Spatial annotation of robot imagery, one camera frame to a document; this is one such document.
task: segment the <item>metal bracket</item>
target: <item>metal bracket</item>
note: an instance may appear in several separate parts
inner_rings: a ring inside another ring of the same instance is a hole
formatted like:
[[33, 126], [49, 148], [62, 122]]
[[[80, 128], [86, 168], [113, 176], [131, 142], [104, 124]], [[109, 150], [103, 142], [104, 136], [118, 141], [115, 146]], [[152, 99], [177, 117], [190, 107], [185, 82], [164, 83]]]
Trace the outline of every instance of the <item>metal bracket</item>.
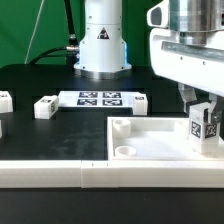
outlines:
[[178, 83], [178, 89], [184, 101], [184, 112], [190, 112], [190, 106], [197, 104], [197, 97], [194, 88], [183, 83]]
[[211, 105], [208, 108], [207, 114], [205, 114], [205, 122], [209, 124], [218, 124], [221, 122], [222, 110], [224, 108], [224, 97], [217, 96], [215, 94], [209, 94], [209, 100]]

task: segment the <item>black cable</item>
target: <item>black cable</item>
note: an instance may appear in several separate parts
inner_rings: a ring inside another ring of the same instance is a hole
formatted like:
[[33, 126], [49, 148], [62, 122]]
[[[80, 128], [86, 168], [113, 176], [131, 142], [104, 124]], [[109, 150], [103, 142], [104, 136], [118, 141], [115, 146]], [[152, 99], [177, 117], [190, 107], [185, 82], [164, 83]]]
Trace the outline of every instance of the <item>black cable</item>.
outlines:
[[50, 49], [48, 51], [45, 51], [44, 53], [40, 54], [38, 57], [34, 58], [32, 61], [30, 61], [30, 65], [34, 65], [36, 64], [36, 62], [38, 62], [41, 58], [44, 58], [44, 57], [48, 57], [48, 54], [50, 53], [54, 53], [54, 52], [57, 52], [57, 51], [66, 51], [66, 47], [57, 47], [57, 48], [53, 48], [53, 49]]
[[68, 31], [69, 31], [69, 44], [76, 46], [76, 45], [78, 45], [78, 40], [75, 35], [71, 3], [70, 3], [70, 0], [64, 0], [64, 3], [65, 3], [65, 11], [66, 11], [66, 16], [67, 16]]

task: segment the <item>cable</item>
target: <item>cable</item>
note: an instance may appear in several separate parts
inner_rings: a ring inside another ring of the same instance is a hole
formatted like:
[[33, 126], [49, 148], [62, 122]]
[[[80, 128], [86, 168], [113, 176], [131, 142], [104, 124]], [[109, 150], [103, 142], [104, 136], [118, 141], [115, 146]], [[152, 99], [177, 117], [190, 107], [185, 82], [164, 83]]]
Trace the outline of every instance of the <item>cable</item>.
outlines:
[[32, 47], [32, 44], [33, 44], [34, 37], [36, 35], [37, 27], [39, 25], [40, 16], [41, 16], [41, 13], [43, 11], [44, 3], [45, 3], [45, 0], [42, 0], [41, 4], [40, 4], [40, 9], [39, 9], [39, 12], [38, 12], [38, 15], [37, 15], [36, 23], [35, 23], [35, 26], [34, 26], [33, 34], [32, 34], [31, 39], [30, 39], [30, 43], [29, 43], [29, 47], [28, 47], [28, 50], [27, 50], [27, 54], [26, 54], [26, 58], [25, 58], [24, 64], [27, 64], [27, 62], [28, 62], [30, 50], [31, 50], [31, 47]]
[[50, 53], [54, 53], [57, 51], [66, 51], [66, 47], [58, 47], [58, 48], [53, 48], [51, 50], [45, 51], [44, 53], [40, 54], [38, 57], [34, 58], [32, 61], [30, 61], [30, 65], [36, 64], [41, 58], [46, 58], [46, 57], [56, 57], [58, 55], [48, 55]]
[[72, 9], [71, 9], [71, 3], [70, 0], [64, 0], [65, 3], [65, 12], [67, 17], [67, 23], [68, 23], [68, 32], [69, 32], [69, 44], [70, 45], [78, 45], [78, 40], [75, 35], [75, 28], [72, 18]]

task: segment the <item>qr code marker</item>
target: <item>qr code marker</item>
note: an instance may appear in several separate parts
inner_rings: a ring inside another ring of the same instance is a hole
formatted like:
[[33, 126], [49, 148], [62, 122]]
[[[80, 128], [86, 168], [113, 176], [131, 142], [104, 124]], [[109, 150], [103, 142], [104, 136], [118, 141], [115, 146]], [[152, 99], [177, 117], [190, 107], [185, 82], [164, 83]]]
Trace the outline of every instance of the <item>qr code marker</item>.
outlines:
[[205, 138], [212, 138], [217, 135], [217, 124], [207, 125], [205, 129]]
[[201, 138], [201, 125], [192, 121], [191, 134], [198, 138]]

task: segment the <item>white block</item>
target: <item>white block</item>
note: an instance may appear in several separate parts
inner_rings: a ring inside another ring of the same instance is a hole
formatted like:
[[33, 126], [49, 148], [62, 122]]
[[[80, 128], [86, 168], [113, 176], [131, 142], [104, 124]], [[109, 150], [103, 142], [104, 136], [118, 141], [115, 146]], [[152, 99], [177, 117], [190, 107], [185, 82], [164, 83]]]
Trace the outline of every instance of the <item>white block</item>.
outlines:
[[36, 119], [50, 119], [58, 110], [57, 96], [44, 96], [34, 104]]
[[133, 95], [133, 115], [147, 115], [148, 100], [146, 94], [137, 93]]
[[220, 123], [204, 122], [204, 110], [209, 106], [209, 103], [202, 103], [190, 107], [189, 145], [202, 154], [218, 150]]
[[13, 112], [12, 97], [8, 91], [0, 91], [0, 113]]

